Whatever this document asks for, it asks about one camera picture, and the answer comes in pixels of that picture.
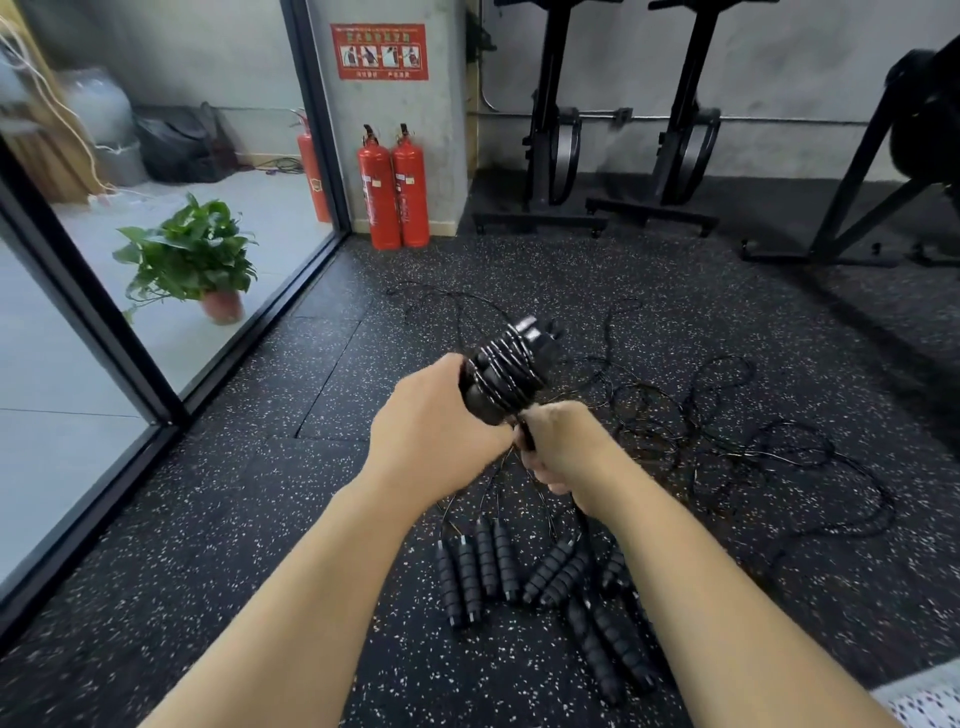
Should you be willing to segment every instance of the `gray wall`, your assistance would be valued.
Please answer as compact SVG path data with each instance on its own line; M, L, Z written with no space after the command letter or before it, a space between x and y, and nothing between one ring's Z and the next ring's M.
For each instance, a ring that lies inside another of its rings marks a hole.
M468 186L462 3L310 0L310 11L352 217L361 221L367 217L356 163L363 125L373 126L381 144L393 145L403 122L423 146L433 230L453 234ZM341 81L330 23L423 23L430 80Z
M485 3L498 50L484 57L495 107L527 111L537 84L546 13ZM580 109L670 112L693 13L646 10L646 2L585 2L573 10L558 102ZM700 84L700 101L726 114L867 120L889 67L911 48L938 48L960 33L955 0L781 0L723 13ZM620 132L587 122L581 169L647 172L663 122ZM526 120L481 119L480 167L519 169ZM725 123L710 174L841 177L862 128ZM884 149L872 179L896 179Z
M276 0L23 0L57 67L105 66L135 104L207 101L241 153L298 154L302 106Z

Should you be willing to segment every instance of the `hand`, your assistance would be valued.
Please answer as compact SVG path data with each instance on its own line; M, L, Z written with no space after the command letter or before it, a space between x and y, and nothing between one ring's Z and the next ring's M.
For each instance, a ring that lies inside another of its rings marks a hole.
M516 429L515 443L523 466L533 471L552 493L573 493L588 516L608 522L614 507L610 466L632 463L629 456L580 401L534 405L522 414L534 439L535 451L525 449Z
M511 444L508 425L485 425L464 406L463 363L449 353L404 377L373 418L363 475L416 516L469 484Z

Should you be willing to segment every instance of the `safety instruction poster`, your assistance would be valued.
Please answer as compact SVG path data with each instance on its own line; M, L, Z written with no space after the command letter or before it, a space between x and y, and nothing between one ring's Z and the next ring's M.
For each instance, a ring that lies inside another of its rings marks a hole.
M426 81L422 25L330 24L340 78L348 81Z

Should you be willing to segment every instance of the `gym equipment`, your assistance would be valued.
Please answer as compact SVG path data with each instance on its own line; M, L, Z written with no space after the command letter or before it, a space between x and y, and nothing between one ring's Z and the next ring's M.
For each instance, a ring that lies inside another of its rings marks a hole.
M603 699L612 706L623 702L623 681L616 674L616 667L607 656L600 637L590 623L589 613L584 603L574 596L566 603L566 621L573 629L573 636L583 652L590 673L596 681Z
M719 224L711 215L695 212L664 209L663 205L685 205L693 197L704 173L713 145L720 132L720 109L701 109L697 103L697 85L707 61L710 42L716 30L720 13L741 2L777 3L780 0L653 0L647 8L652 11L664 8L690 8L697 14L693 33L686 48L684 69L680 74L677 95L670 110L666 132L660 134L657 163L646 204L624 203L596 197L587 198L587 212L598 209L617 212L636 219L641 226L647 220L671 220L700 227L701 237L707 237Z
M581 546L546 585L546 589L540 595L540 606L544 609L553 609L567 601L573 594L573 590L587 578L587 573L592 566L593 555L590 549Z
M534 600L540 597L547 585L553 581L553 577L557 575L567 561L573 558L573 549L576 548L576 545L576 539L560 541L547 551L546 555L534 567L534 572L523 586L524 604L533 604Z
M460 391L464 404L488 425L499 425L529 407L546 386L546 373L561 355L564 330L527 316L501 338L464 361Z
M483 592L480 589L477 555L467 534L461 534L460 541L457 542L457 576L464 594L467 622L479 624L483 621Z
M570 11L584 0L493 0L498 8L534 2L546 10L546 31L540 59L540 82L534 92L534 112L530 135L524 137L527 150L527 180L523 192L523 212L474 212L473 224L483 234L486 225L553 225L585 228L598 237L607 221L590 215L570 215L551 211L570 195L580 159L580 132L583 121L575 108L557 107L557 88L564 63L566 32ZM622 3L623 0L596 0Z
M654 671L647 664L640 652L639 645L623 634L613 623L613 616L610 611L597 601L588 591L581 594L584 606L593 618L593 623L600 631L601 636L610 646L612 652L623 671L627 673L630 683L636 688L636 691L645 695L657 689L657 682L654 680Z
M464 626L464 604L460 598L460 583L453 566L453 557L446 542L437 539L437 568L440 572L441 603L446 613L446 621L454 629Z
M503 598L508 604L516 604L520 601L520 572L516 567L510 529L499 516L493 519L493 549L496 552L496 567L500 575Z
M932 184L945 187L960 214L960 36L938 52L910 51L890 69L885 86L809 249L802 253L762 251L755 242L745 240L744 260L893 267L898 262L880 257L879 243L873 245L871 257L841 255ZM840 234L888 131L894 165L909 181ZM912 257L924 265L957 262L955 258L935 260L923 243L914 246Z
M607 564L600 573L600 594L616 596L630 583L630 573L627 571L627 559L620 550L620 546L613 544L607 555Z
M480 565L484 598L496 599L500 594L500 572L496 567L490 519L482 514L473 525L473 538L477 542L477 563Z

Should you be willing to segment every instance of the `metal pipe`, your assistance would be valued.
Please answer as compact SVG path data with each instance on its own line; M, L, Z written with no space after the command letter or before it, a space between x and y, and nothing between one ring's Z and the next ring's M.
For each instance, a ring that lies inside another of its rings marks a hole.
M487 0L480 0L477 6L477 22L481 31L484 29L484 5ZM480 88L480 101L487 107L487 111L468 111L471 116L501 116L505 119L529 119L533 114L530 111L503 111L490 103L487 91L483 85L483 48L477 50L477 83ZM580 118L591 121L613 121L616 118L615 109L594 109L581 111ZM804 124L830 127L865 127L870 121L852 121L844 119L816 119L803 116L721 116L723 121L744 124ZM670 117L661 114L634 114L628 121L669 121Z
M488 119L529 119L529 111L468 111L469 116L484 116ZM592 110L581 111L580 118L585 121L613 121L615 114L612 111ZM735 124L797 124L814 125L827 127L865 127L869 121L845 121L843 119L808 119L803 117L790 116L721 116L723 121L733 122ZM669 121L670 117L666 114L661 115L640 115L634 114L628 121Z

